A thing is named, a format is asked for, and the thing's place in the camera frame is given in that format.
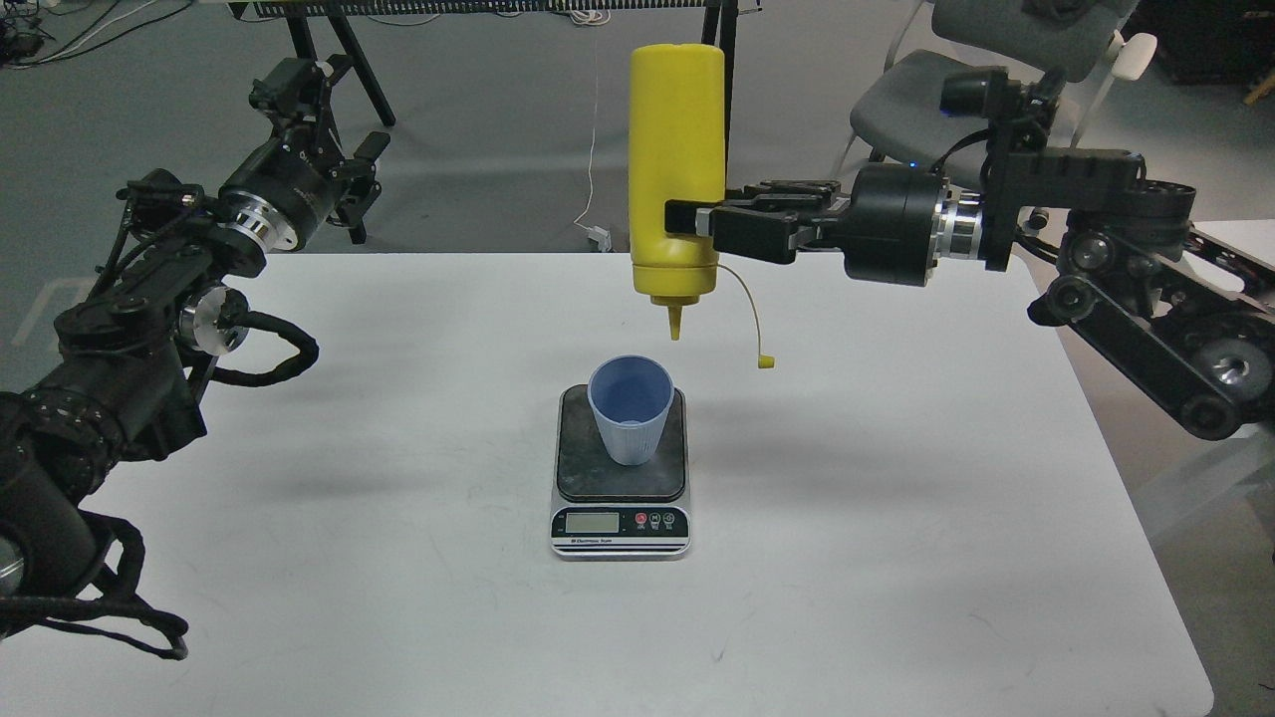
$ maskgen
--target gray chair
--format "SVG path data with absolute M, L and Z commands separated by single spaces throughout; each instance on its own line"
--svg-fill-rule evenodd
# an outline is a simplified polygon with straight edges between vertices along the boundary
M 885 73 L 850 111 L 850 138 L 834 167 L 833 179 L 844 174 L 845 158 L 856 138 L 872 147 L 872 159 L 929 166 L 961 138 L 986 129 L 983 119 L 949 117 L 938 111 L 943 79 L 972 69 L 970 65 L 928 50 L 917 50 L 895 63 L 903 36 L 924 1 L 913 0 L 890 46 Z M 1098 0 L 1070 24 L 1028 14 L 1023 9 L 1024 0 L 929 1 L 935 5 L 931 19 L 935 34 L 1040 70 L 1062 68 L 1068 83 L 1085 79 L 1099 63 L 1109 63 L 1094 101 L 1079 119 L 1060 111 L 1052 144 L 1070 142 L 1075 147 L 1112 80 L 1140 77 L 1155 51 L 1153 36 L 1140 34 L 1126 43 L 1117 32 L 1137 0 Z M 984 152 L 984 147 L 977 144 L 947 159 L 946 172 L 952 182 L 978 189 Z

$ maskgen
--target black robotic arm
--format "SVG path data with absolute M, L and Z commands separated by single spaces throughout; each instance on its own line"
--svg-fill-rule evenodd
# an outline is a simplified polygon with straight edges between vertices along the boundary
M 119 193 L 125 209 L 110 258 L 88 299 L 55 322 L 62 362 L 20 394 L 0 393 L 0 638 L 42 625 L 185 657 L 186 623 L 136 595 L 140 533 L 79 503 L 120 461 L 163 461 L 205 435 L 199 402 L 209 383 L 270 385 L 317 358 L 303 330 L 251 311 L 222 279 L 259 276 L 268 251 L 303 248 L 324 219 L 366 240 L 362 217 L 380 194 L 375 161 L 389 137 L 372 133 L 344 156 L 330 94 L 349 68 L 342 55 L 288 59 L 255 82 L 250 102 L 272 137 L 215 198 L 163 170 Z M 125 253 L 130 235 L 138 244 Z M 217 367 L 254 328 L 288 341 L 296 356 L 265 374 Z M 101 597 L 79 598 L 89 584 Z M 82 624 L 102 616 L 139 620 L 168 647 Z
M 1265 304 L 1275 269 L 1195 231 L 1195 189 L 1148 180 L 1141 156 L 1046 147 L 1062 80 L 1030 85 L 1001 68 L 945 83 L 942 110 L 988 129 L 980 191 L 951 186 L 933 167 L 868 165 L 849 195 L 835 181 L 769 181 L 725 202 L 671 200 L 666 230 L 711 236 L 714 248 L 792 263 L 798 250 L 839 249 L 850 278 L 924 286 L 941 258 L 1005 270 L 1023 246 L 1058 278 L 1028 309 L 1070 327 L 1191 434 L 1220 440 L 1275 417 L 1275 316 Z M 1070 209 L 1054 248 L 1035 236 Z M 1193 254 L 1243 279 L 1224 292 L 1182 264 Z

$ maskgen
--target black stand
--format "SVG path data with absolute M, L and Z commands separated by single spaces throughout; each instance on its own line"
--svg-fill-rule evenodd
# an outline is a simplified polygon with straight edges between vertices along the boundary
M 394 119 L 394 110 L 390 108 L 389 100 L 385 98 L 385 92 L 381 91 L 381 83 L 377 82 L 376 74 L 372 73 L 372 66 L 367 64 L 367 55 L 363 55 L 363 47 L 358 43 L 358 38 L 354 37 L 354 28 L 349 27 L 349 18 L 344 15 L 329 15 L 328 22 L 332 23 L 332 31 L 337 34 L 342 50 L 353 60 L 354 74 L 358 75 L 358 82 L 363 83 L 367 98 L 372 101 L 372 107 L 376 108 L 376 115 L 380 116 L 381 124 L 388 128 L 394 126 L 397 121 Z M 288 18 L 288 34 L 292 36 L 292 46 L 297 51 L 297 57 L 319 59 L 319 55 L 315 52 L 314 37 L 310 36 L 310 23 L 303 15 Z
M 731 154 L 731 100 L 734 94 L 734 37 L 740 23 L 740 0 L 722 0 L 718 8 L 704 10 L 700 42 L 717 45 L 725 55 L 725 149 Z

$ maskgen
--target plastic cup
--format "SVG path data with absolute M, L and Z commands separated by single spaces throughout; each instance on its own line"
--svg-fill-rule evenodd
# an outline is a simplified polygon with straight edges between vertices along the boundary
M 673 379 L 645 356 L 616 356 L 589 378 L 589 408 L 607 454 L 640 466 L 655 454 L 673 404 Z

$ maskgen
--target screw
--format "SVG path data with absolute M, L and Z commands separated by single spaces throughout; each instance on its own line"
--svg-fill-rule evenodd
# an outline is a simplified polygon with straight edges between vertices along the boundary
M 122 296 L 115 300 L 111 305 L 116 311 L 135 311 L 147 305 L 147 299 L 144 296 Z
M 1100 236 L 1086 236 L 1076 242 L 1071 259 L 1086 272 L 1103 268 L 1112 256 L 1112 246 Z
M 1130 256 L 1128 273 L 1135 278 L 1145 278 L 1160 270 L 1160 265 L 1146 256 Z

